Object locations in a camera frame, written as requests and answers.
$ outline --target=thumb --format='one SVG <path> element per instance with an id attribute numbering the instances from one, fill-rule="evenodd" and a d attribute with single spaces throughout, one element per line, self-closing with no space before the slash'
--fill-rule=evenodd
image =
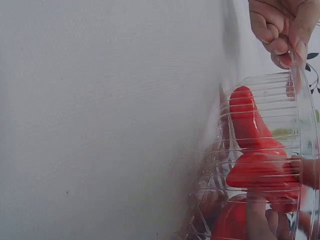
<path id="1" fill-rule="evenodd" d="M 290 26 L 289 41 L 305 62 L 308 54 L 308 42 L 320 18 L 320 1 L 305 0 L 298 8 L 296 18 Z"/>

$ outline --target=fingernail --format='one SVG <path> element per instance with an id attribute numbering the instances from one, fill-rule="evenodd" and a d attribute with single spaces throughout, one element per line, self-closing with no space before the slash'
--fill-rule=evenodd
<path id="1" fill-rule="evenodd" d="M 275 54 L 277 54 L 277 55 L 282 55 L 282 54 L 285 54 L 285 52 L 281 52 L 281 51 L 279 51 L 279 50 L 273 50 L 274 51 L 274 53 Z"/>
<path id="2" fill-rule="evenodd" d="M 296 45 L 296 51 L 299 54 L 300 58 L 302 60 L 305 60 L 307 58 L 307 46 L 302 40 L 299 40 Z"/>
<path id="3" fill-rule="evenodd" d="M 284 69 L 289 69 L 290 66 L 284 64 L 282 61 L 280 62 L 280 65 L 284 68 Z"/>

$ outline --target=plastic lid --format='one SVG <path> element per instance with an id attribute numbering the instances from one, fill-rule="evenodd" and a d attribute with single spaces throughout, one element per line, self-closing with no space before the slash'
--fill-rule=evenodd
<path id="1" fill-rule="evenodd" d="M 265 211 L 277 238 L 318 236 L 318 127 L 304 68 L 291 56 L 295 65 L 288 72 L 246 78 L 233 89 L 221 86 L 216 141 L 174 239 L 245 240 L 258 230 L 248 220 L 253 206 Z"/>

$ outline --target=white surface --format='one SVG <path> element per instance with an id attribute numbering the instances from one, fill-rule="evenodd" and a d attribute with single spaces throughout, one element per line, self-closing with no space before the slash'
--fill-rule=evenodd
<path id="1" fill-rule="evenodd" d="M 276 70 L 247 4 L 3 1 L 0 239 L 177 230 L 218 82 Z"/>

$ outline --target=finger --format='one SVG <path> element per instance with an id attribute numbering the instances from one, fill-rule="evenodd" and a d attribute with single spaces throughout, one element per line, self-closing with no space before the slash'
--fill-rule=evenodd
<path id="1" fill-rule="evenodd" d="M 284 58 L 282 55 L 277 55 L 274 52 L 271 53 L 271 60 L 276 66 L 285 70 L 289 69 L 290 66 L 287 62 L 281 61 L 282 58 Z"/>
<path id="2" fill-rule="evenodd" d="M 263 43 L 271 43 L 274 38 L 272 30 L 268 29 L 266 19 L 256 13 L 250 12 L 251 29 L 253 34 Z"/>
<path id="3" fill-rule="evenodd" d="M 294 23 L 289 30 L 289 40 L 301 61 L 307 58 L 307 45 L 319 18 L 319 0 L 306 0 L 299 6 Z"/>
<path id="4" fill-rule="evenodd" d="M 278 229 L 276 232 L 277 238 L 279 240 L 291 240 L 290 223 L 287 215 L 285 213 L 280 213 L 278 217 Z"/>
<path id="5" fill-rule="evenodd" d="M 276 38 L 270 44 L 263 43 L 263 46 L 269 53 L 282 55 L 289 52 L 288 43 L 281 37 Z"/>
<path id="6" fill-rule="evenodd" d="M 277 236 L 277 229 L 279 224 L 278 213 L 272 209 L 268 209 L 267 211 L 265 211 L 265 217 L 268 222 L 270 231 L 274 236 Z"/>
<path id="7" fill-rule="evenodd" d="M 267 201 L 261 197 L 247 198 L 246 227 L 249 240 L 276 240 L 266 218 L 266 203 Z"/>
<path id="8" fill-rule="evenodd" d="M 292 156 L 291 159 L 297 159 L 297 156 Z M 319 175 L 320 163 L 318 160 L 308 160 L 300 158 L 300 161 L 292 161 L 290 163 L 292 171 L 300 174 L 300 181 L 302 184 L 312 187 L 316 190 L 319 189 Z"/>
<path id="9" fill-rule="evenodd" d="M 310 235 L 311 235 L 310 239 L 315 239 L 315 236 L 318 236 L 319 238 L 319 224 L 317 221 L 312 223 L 312 218 L 310 213 L 302 212 L 302 211 L 299 212 L 298 227 L 304 232 L 304 234 L 308 238 Z"/>

